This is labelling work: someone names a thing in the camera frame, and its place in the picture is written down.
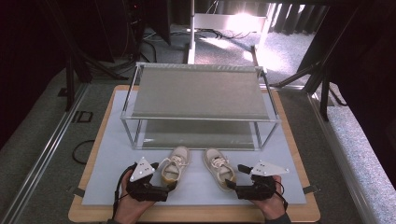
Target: bright light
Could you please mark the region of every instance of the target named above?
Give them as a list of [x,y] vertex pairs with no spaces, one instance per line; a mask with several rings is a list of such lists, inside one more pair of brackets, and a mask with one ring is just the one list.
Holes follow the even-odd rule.
[[206,43],[209,43],[221,49],[227,49],[231,45],[229,41],[223,39],[201,38],[201,40],[204,40]]
[[234,31],[251,32],[261,30],[262,24],[260,24],[259,18],[250,16],[247,13],[240,13],[230,17],[227,20],[226,27]]
[[249,51],[244,51],[244,52],[242,53],[242,56],[244,57],[244,59],[246,59],[246,60],[248,60],[248,61],[250,61],[250,62],[253,62],[253,55],[251,55],[251,52],[249,52]]
[[292,72],[292,68],[289,66],[288,62],[278,56],[278,53],[275,51],[263,52],[261,61],[263,66],[270,70],[278,71],[280,69],[286,69],[288,72]]

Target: aluminum rail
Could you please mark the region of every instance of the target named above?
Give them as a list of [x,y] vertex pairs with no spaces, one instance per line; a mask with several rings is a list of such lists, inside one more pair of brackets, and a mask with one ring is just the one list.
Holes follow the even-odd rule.
[[26,176],[23,184],[18,191],[17,196],[14,198],[11,206],[8,208],[5,216],[1,220],[2,224],[12,224],[18,223],[18,219],[21,216],[23,209],[26,204],[29,202],[33,192],[35,191],[35,187],[41,179],[41,176],[47,169],[50,160],[52,159],[53,154],[55,153],[59,143],[64,137],[64,133],[67,130],[71,120],[73,119],[73,115],[78,109],[78,106],[83,99],[86,90],[88,89],[88,83],[81,83],[81,86],[78,88],[76,92],[76,100],[71,106],[71,108],[64,113],[62,119],[58,123],[54,133],[46,144],[45,148],[41,152],[39,158],[35,162],[35,165],[30,170],[29,174]]
[[355,173],[350,167],[347,157],[343,153],[341,143],[337,139],[332,126],[321,116],[318,102],[315,99],[312,99],[309,94],[307,94],[307,97],[315,111],[319,125],[330,145],[332,154],[334,155],[338,167],[341,170],[341,174],[343,175],[347,188],[349,189],[350,196],[352,197],[352,200],[354,201],[358,212],[361,215],[362,221],[367,224],[378,223],[375,217],[375,212],[368,204],[366,197],[363,195],[361,183],[358,181]]

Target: black cable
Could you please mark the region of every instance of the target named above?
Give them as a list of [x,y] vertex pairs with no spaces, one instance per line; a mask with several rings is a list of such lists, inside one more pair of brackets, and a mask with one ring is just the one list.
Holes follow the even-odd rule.
[[84,145],[84,144],[86,144],[86,143],[94,142],[94,141],[95,141],[95,140],[86,140],[86,141],[83,141],[83,142],[79,143],[79,144],[73,149],[73,153],[72,153],[72,158],[73,158],[73,160],[76,161],[76,162],[78,162],[79,164],[86,165],[86,164],[87,164],[86,161],[80,161],[79,159],[77,159],[77,157],[76,157],[76,152],[77,152],[77,149],[78,149],[79,147],[81,147],[82,145]]
[[[199,36],[201,38],[207,38],[207,36],[204,35],[198,35],[199,31],[194,32],[194,36]],[[190,35],[189,32],[173,32],[171,35]]]
[[289,206],[289,203],[286,201],[286,199],[282,196],[284,193],[285,193],[285,187],[283,187],[283,185],[280,183],[280,182],[277,182],[277,181],[275,181],[277,184],[279,184],[280,185],[280,187],[282,188],[282,192],[281,193],[279,193],[279,192],[277,192],[277,191],[275,191],[275,194],[280,198],[280,199],[282,199],[282,201],[283,201],[283,207],[285,208],[285,211],[288,209],[288,206]]
[[148,44],[149,46],[151,46],[152,50],[154,51],[154,62],[158,62],[157,61],[157,50],[155,49],[154,45],[152,45],[151,43],[149,43],[146,40],[143,40],[143,43]]
[[330,93],[332,94],[332,96],[335,98],[335,101],[336,101],[339,105],[347,106],[346,103],[341,102],[341,99],[337,96],[337,94],[335,94],[335,92],[334,92],[334,90],[332,89],[331,86],[329,86],[329,90],[330,90]]
[[122,172],[122,175],[120,176],[119,182],[117,183],[116,191],[114,191],[114,203],[113,203],[113,217],[112,217],[112,219],[114,219],[114,216],[116,215],[117,209],[119,208],[120,199],[122,199],[123,197],[129,195],[129,193],[127,193],[127,194],[122,195],[120,197],[120,186],[122,184],[122,179],[124,178],[126,173],[128,173],[128,171],[130,171],[132,169],[133,169],[133,166],[129,166],[128,168],[126,168],[124,170],[124,172]]
[[243,36],[240,36],[242,33],[239,33],[237,35],[228,36],[220,31],[213,30],[213,29],[199,29],[199,31],[212,33],[212,34],[216,35],[215,38],[218,38],[218,39],[222,39],[222,38],[224,38],[224,39],[243,39],[243,38],[247,37],[248,35],[250,35],[250,32],[248,32],[247,35],[243,35]]
[[[115,65],[115,66],[109,66],[107,69],[113,71],[117,75],[121,75],[121,74],[133,69],[134,68],[134,63],[135,63],[134,55],[131,54],[131,55],[128,56],[128,61],[127,62],[118,64],[118,65]],[[88,64],[88,66],[91,69],[91,71],[93,71],[94,73],[103,74],[102,70],[100,70],[100,69],[98,69],[98,68],[96,68],[96,67],[94,67],[94,66],[92,66],[90,64]]]
[[142,56],[146,60],[146,62],[149,63],[149,59],[143,53],[140,53],[140,56]]

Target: human hand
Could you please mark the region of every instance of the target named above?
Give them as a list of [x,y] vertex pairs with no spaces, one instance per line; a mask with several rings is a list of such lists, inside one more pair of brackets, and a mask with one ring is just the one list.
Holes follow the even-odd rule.
[[131,196],[127,195],[128,191],[126,186],[128,184],[129,178],[132,175],[132,170],[128,171],[122,179],[121,182],[121,196],[119,201],[119,207],[117,209],[114,220],[121,224],[133,224],[143,215],[143,213],[149,209],[155,202],[143,201],[139,202],[133,199]]
[[[273,176],[276,182],[276,191],[279,194],[282,194],[282,189],[279,183],[281,183],[281,177],[279,175]],[[252,203],[256,204],[260,210],[262,210],[262,214],[266,219],[272,220],[283,216],[286,211],[283,205],[283,200],[276,194],[274,194],[271,198],[262,200],[262,201],[254,201],[250,200]]]

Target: white surface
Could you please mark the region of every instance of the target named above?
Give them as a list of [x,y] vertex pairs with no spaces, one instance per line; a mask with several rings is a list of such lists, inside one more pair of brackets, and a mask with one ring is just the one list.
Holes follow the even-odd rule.
[[[142,157],[150,163],[161,162],[168,157],[171,150],[133,150],[125,129],[120,120],[120,114],[127,91],[117,91],[111,114],[109,116],[102,143],[99,147],[91,179],[85,191],[83,205],[111,205],[114,191],[122,172]],[[134,106],[132,99],[129,107]],[[250,204],[238,200],[235,192],[224,192],[219,189],[213,176],[206,170],[203,162],[203,151],[191,151],[191,164],[186,168],[177,188],[169,193],[167,202],[157,205],[220,205],[220,204]],[[303,189],[297,175],[285,134],[279,126],[268,145],[262,151],[223,151],[235,169],[237,185],[252,185],[250,176],[237,171],[238,164],[253,167],[259,160],[288,168],[290,172],[282,176],[285,187],[284,197],[290,204],[306,203]],[[151,184],[160,186],[160,170],[154,173]]]

